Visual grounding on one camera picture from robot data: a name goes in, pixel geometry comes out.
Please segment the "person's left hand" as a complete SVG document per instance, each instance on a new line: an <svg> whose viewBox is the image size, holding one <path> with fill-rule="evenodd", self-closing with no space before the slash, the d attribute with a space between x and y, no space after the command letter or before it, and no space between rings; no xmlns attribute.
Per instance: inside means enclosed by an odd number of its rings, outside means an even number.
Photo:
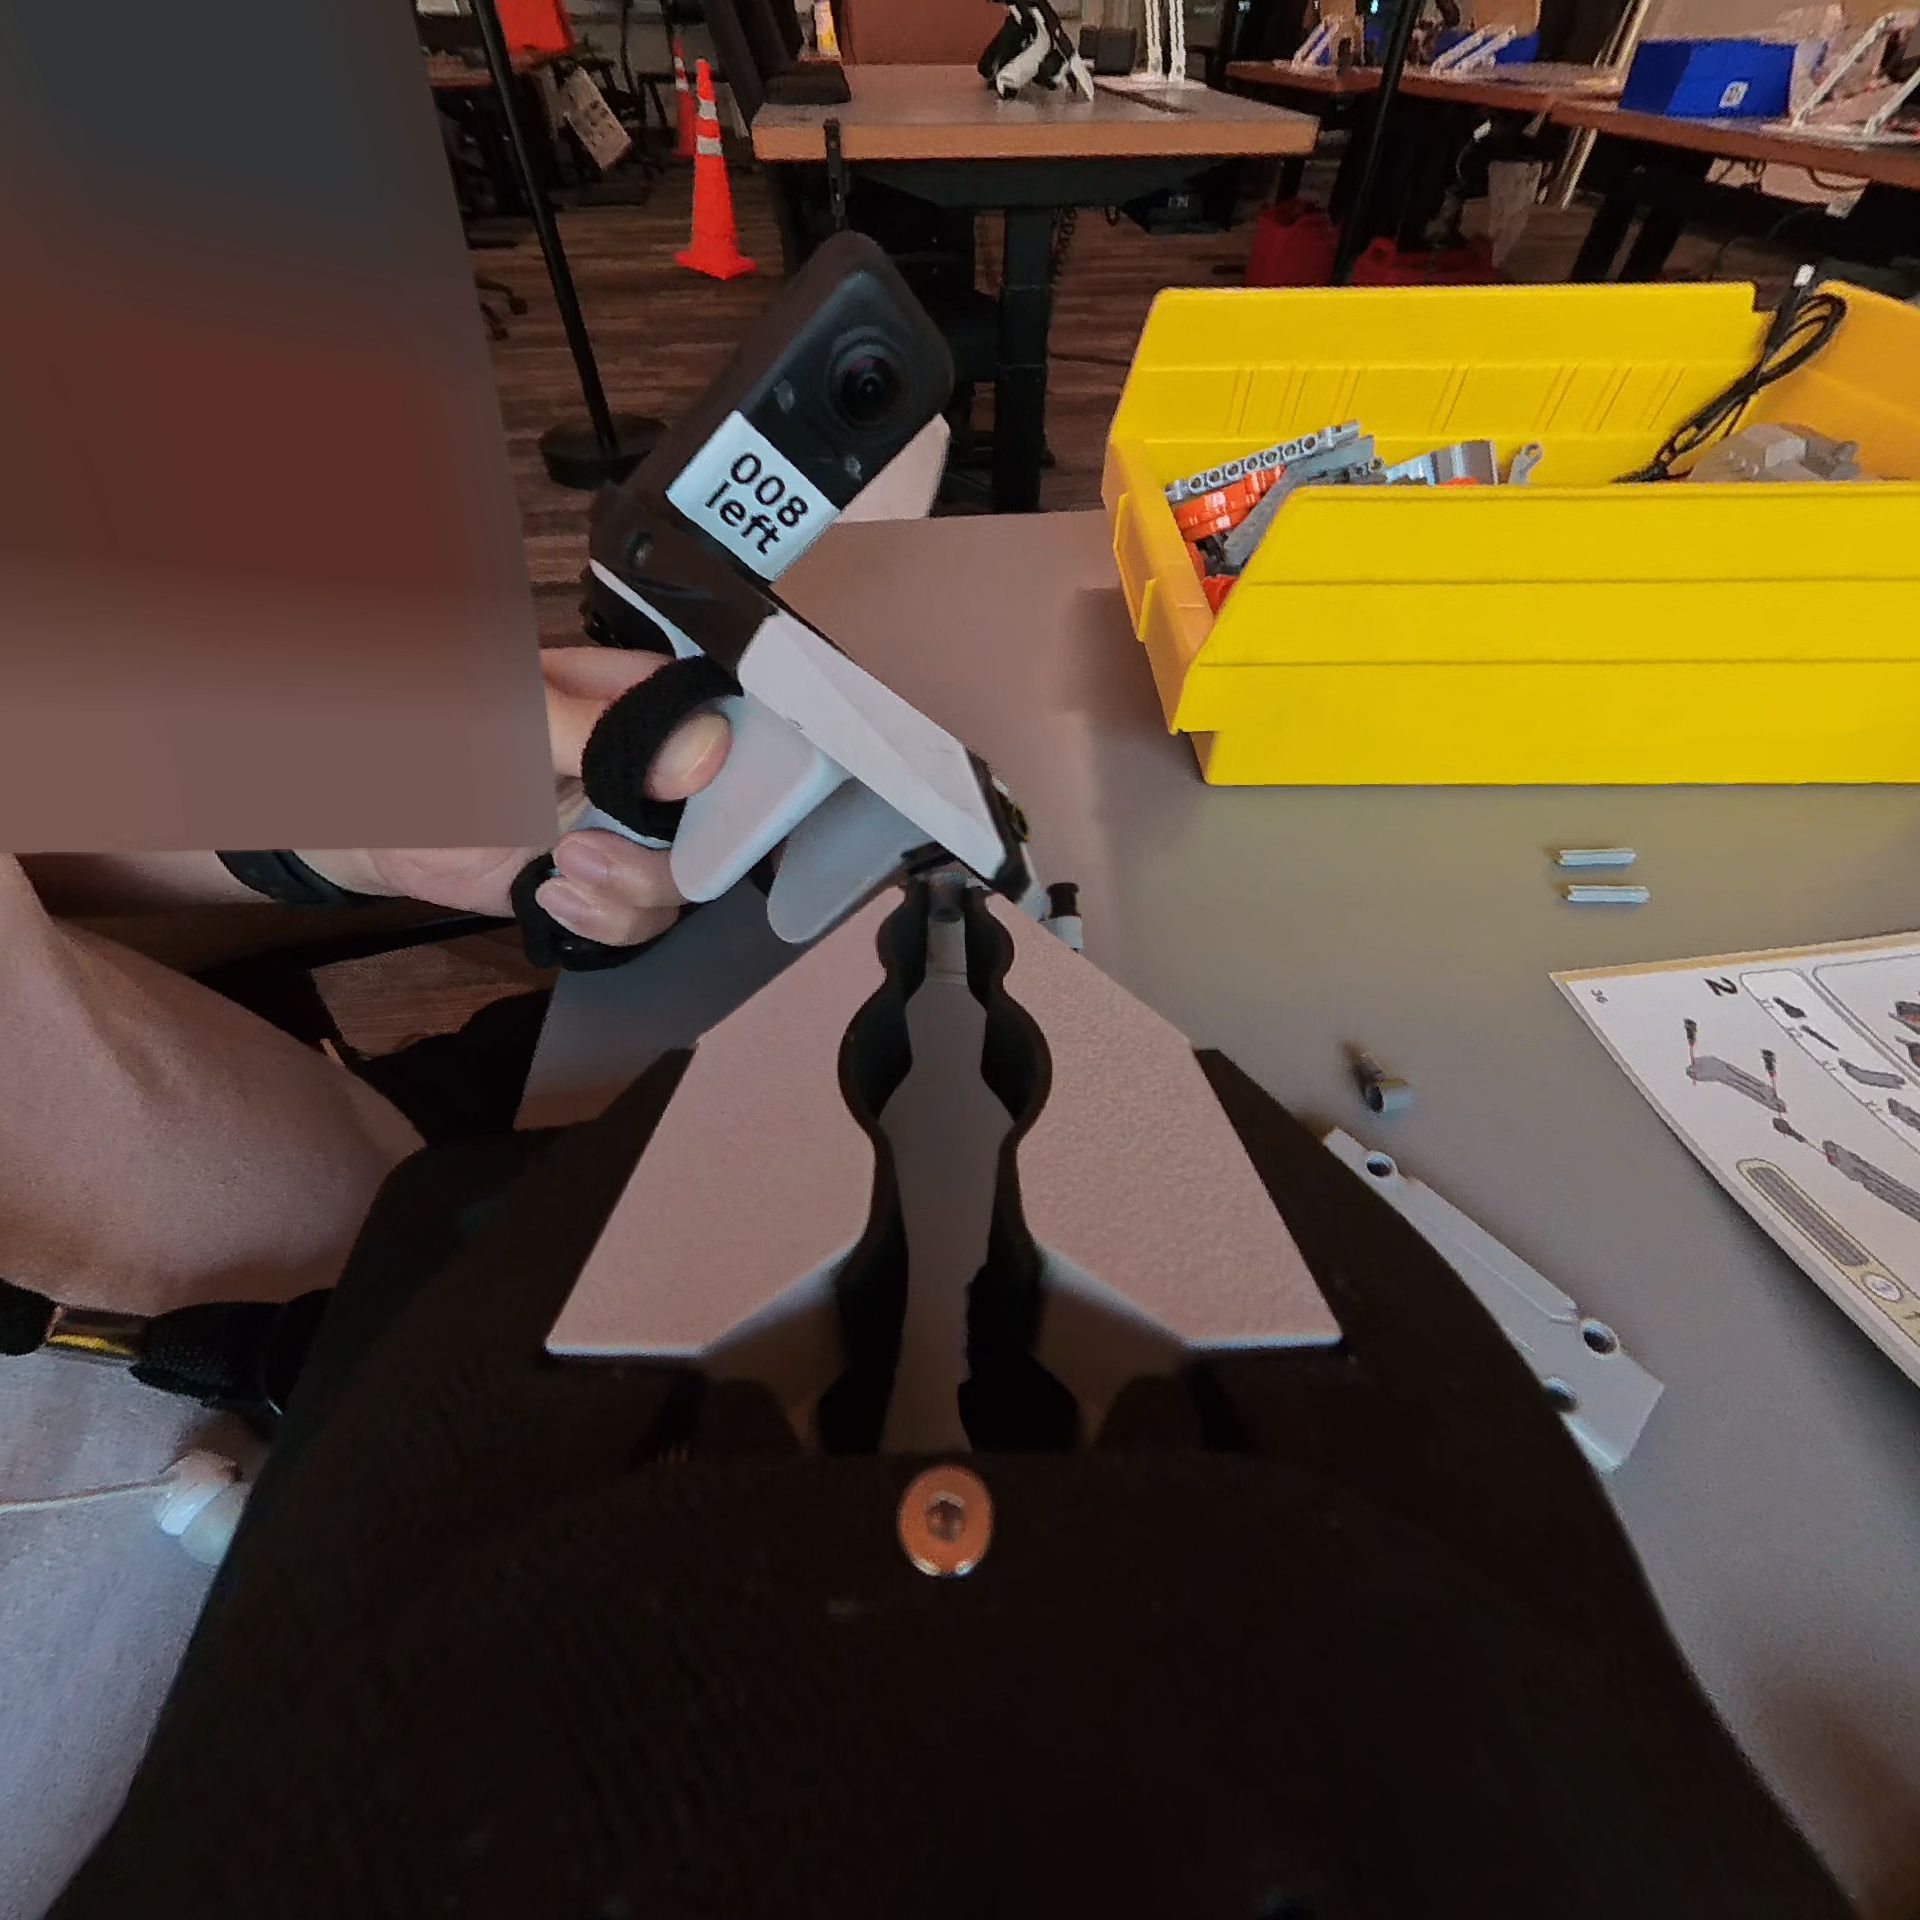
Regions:
<svg viewBox="0 0 1920 1920"><path fill-rule="evenodd" d="M546 649L546 729L555 766L559 825L544 847L555 873L540 887L540 908L569 933L597 945L636 947L658 937L684 908L668 853L608 834L579 829L585 810L584 750L604 712L664 667L662 655L622 649ZM360 853L355 891L414 898L501 916L518 873L535 847L417 847Z"/></svg>

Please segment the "red bag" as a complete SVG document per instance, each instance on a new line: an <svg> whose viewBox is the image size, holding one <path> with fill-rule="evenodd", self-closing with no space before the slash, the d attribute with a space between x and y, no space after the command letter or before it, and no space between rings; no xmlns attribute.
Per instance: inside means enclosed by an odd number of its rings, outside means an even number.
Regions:
<svg viewBox="0 0 1920 1920"><path fill-rule="evenodd" d="M1353 288L1485 288L1498 284L1501 269L1494 262L1494 242L1480 238L1459 238L1453 242L1399 246L1395 238L1375 238L1357 253Z"/></svg>
<svg viewBox="0 0 1920 1920"><path fill-rule="evenodd" d="M1344 229L1303 196L1260 208L1243 264L1243 288L1328 288Z"/></svg>

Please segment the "grey beam plate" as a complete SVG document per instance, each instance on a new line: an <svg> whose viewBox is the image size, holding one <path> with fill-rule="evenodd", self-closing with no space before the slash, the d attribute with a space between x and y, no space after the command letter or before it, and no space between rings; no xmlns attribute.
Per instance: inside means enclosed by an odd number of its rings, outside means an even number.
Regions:
<svg viewBox="0 0 1920 1920"><path fill-rule="evenodd" d="M1666 1383L1621 1346L1621 1333L1587 1316L1434 1188L1410 1180L1391 1153L1342 1130L1330 1130L1322 1143L1453 1267L1524 1357L1591 1465L1616 1475L1666 1395Z"/></svg>

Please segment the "grey desk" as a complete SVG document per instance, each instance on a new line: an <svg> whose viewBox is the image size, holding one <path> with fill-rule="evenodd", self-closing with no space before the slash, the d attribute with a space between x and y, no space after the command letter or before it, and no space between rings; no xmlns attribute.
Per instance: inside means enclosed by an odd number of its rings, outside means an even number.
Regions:
<svg viewBox="0 0 1920 1920"><path fill-rule="evenodd" d="M1208 787L1102 515L841 524L782 594L994 764L1107 973L1382 1141L1666 1382L1609 1493L1676 1644L1862 1913L1916 1917L1916 1386L1551 986L1915 933L1916 788ZM1364 1105L1357 1047L1407 1113Z"/></svg>

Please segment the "black wristband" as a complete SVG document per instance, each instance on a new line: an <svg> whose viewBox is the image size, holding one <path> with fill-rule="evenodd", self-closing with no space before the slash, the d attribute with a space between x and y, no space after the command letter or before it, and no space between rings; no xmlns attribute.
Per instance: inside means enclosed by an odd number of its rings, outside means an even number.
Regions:
<svg viewBox="0 0 1920 1920"><path fill-rule="evenodd" d="M283 908L372 908L386 902L334 882L295 851L215 851L215 861L233 882Z"/></svg>

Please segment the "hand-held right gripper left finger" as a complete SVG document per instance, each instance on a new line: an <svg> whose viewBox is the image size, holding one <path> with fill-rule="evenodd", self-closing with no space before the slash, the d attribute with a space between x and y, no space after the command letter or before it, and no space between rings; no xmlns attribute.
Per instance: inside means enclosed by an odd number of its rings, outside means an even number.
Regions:
<svg viewBox="0 0 1920 1920"><path fill-rule="evenodd" d="M913 1067L922 882L863 908L692 1051L574 1293L555 1357L764 1383L828 1453L872 1453L907 1308L880 1127Z"/></svg>

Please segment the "long wooden table row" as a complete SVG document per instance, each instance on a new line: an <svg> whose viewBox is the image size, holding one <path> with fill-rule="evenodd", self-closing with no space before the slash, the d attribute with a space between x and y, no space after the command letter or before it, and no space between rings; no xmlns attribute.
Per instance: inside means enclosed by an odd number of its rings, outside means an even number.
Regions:
<svg viewBox="0 0 1920 1920"><path fill-rule="evenodd" d="M1801 176L1865 180L1870 188L1916 195L1916 143L1854 147L1837 136L1762 128L1754 123L1672 120L1623 114L1596 94L1570 89L1532 89L1485 77L1440 77L1412 70L1399 77L1399 94L1446 106L1545 120L1557 128L1594 130L1641 151L1641 167L1606 196L1584 246L1574 260L1577 280L1616 274L1616 257L1628 229L1643 211L1643 229L1628 249L1623 278L1646 280L1666 262L1688 214L1710 179L1711 161L1754 161L1797 169Z"/></svg>

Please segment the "black white device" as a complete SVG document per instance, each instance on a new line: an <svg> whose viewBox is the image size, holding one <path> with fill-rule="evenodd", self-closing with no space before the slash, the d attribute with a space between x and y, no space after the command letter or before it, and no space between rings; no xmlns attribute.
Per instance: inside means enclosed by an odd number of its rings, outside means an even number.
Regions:
<svg viewBox="0 0 1920 1920"><path fill-rule="evenodd" d="M1026 89L1094 101L1094 80L1050 3L1003 3L1003 23L977 62L978 77L1014 101Z"/></svg>

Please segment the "grey motor block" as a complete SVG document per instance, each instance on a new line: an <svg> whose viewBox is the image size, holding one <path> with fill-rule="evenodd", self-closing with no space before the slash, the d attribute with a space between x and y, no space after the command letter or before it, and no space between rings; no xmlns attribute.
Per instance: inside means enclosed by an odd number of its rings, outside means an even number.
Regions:
<svg viewBox="0 0 1920 1920"><path fill-rule="evenodd" d="M1694 483L1857 483L1857 442L1792 421L1726 433L1688 472Z"/></svg>

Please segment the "blue storage bin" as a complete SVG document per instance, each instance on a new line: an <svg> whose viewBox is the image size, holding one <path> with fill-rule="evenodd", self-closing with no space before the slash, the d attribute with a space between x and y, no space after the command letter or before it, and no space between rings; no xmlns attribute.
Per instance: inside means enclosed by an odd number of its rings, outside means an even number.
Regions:
<svg viewBox="0 0 1920 1920"><path fill-rule="evenodd" d="M1655 37L1641 42L1617 94L1621 114L1661 120L1757 120L1790 114L1799 42Z"/></svg>

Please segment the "instruction booklet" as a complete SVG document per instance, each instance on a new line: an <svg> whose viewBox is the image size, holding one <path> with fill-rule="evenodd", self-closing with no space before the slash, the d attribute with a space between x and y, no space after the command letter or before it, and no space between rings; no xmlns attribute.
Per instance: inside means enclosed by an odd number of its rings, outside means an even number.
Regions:
<svg viewBox="0 0 1920 1920"><path fill-rule="evenodd" d="M1554 982L1694 1159L1916 1382L1916 935Z"/></svg>

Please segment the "black pole stand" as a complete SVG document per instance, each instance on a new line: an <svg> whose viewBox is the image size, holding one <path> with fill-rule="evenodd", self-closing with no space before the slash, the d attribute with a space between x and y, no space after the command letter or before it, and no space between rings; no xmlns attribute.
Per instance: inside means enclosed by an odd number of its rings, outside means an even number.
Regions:
<svg viewBox="0 0 1920 1920"><path fill-rule="evenodd" d="M494 3L470 3L494 90L516 151L518 180L540 238L546 278L564 325L569 354L584 391L585 425L559 421L540 439L546 474L564 491L600 491L622 483L662 439L664 425L641 415L619 415L608 407L591 325L578 300L574 270L564 253L555 208L534 167L534 135L521 114L516 61Z"/></svg>

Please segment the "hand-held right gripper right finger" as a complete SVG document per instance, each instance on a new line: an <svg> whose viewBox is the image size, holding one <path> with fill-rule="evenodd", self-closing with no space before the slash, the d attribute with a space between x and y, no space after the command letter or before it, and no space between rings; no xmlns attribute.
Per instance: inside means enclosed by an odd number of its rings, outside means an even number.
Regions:
<svg viewBox="0 0 1920 1920"><path fill-rule="evenodd" d="M964 908L1006 1113L971 1283L977 1453L1062 1453L1139 1378L1342 1332L1188 1037L994 895Z"/></svg>

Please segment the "pile of grey orange blocks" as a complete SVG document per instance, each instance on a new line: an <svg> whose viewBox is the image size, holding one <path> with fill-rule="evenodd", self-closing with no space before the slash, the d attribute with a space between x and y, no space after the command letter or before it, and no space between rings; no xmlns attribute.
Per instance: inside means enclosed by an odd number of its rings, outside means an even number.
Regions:
<svg viewBox="0 0 1920 1920"><path fill-rule="evenodd" d="M1344 421L1178 478L1163 495L1220 614L1288 500L1303 491L1522 488L1539 461L1539 442L1501 456L1494 439L1466 439L1391 465L1360 421Z"/></svg>

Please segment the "wooden top table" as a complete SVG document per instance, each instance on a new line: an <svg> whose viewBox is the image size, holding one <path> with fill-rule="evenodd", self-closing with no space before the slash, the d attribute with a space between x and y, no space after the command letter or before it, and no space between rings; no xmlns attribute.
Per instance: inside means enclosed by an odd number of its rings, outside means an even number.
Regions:
<svg viewBox="0 0 1920 1920"><path fill-rule="evenodd" d="M1310 156L1317 120L1208 86L1002 101L973 66L848 70L838 106L766 104L757 161L822 161L922 202L1003 214L994 512L1032 515L1044 472L1055 217L1125 206L1227 159Z"/></svg>

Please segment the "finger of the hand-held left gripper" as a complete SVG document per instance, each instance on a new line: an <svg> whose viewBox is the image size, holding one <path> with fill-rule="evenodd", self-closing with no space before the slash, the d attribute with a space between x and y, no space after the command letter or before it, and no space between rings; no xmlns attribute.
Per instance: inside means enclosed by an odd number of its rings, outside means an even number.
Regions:
<svg viewBox="0 0 1920 1920"><path fill-rule="evenodd" d="M750 701L838 772L787 834L771 910L853 910L926 868L1042 910L1026 817L968 743L793 611L771 614L741 659Z"/></svg>

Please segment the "person's left forearm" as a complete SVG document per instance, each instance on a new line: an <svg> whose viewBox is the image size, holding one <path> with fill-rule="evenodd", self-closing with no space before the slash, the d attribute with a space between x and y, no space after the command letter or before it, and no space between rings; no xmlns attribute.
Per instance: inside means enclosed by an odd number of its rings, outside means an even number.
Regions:
<svg viewBox="0 0 1920 1920"><path fill-rule="evenodd" d="M420 1152L318 1051L55 919L4 857L4 1277L167 1314L334 1283Z"/></svg>

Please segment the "yellow parts bin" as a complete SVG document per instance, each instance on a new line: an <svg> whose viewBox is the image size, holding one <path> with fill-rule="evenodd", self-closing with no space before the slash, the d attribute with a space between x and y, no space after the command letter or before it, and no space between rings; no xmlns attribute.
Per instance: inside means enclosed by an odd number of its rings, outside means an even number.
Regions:
<svg viewBox="0 0 1920 1920"><path fill-rule="evenodd" d="M1845 288L1750 417L1857 483L1633 483L1742 375L1746 284L1166 290L1107 447L1121 596L1210 782L1915 782L1916 310ZM1519 488L1310 491L1213 611L1166 488L1357 421Z"/></svg>

